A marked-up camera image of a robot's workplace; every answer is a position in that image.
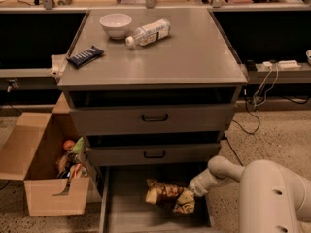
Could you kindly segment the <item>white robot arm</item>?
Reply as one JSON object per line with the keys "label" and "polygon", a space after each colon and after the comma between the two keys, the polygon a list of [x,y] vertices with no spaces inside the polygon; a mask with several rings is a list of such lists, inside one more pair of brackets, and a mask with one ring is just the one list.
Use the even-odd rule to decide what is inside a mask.
{"label": "white robot arm", "polygon": [[311,221],[311,181],[271,160],[246,166],[222,156],[208,162],[177,199],[174,211],[194,211],[194,199],[228,180],[239,183],[239,233],[300,233],[298,224]]}

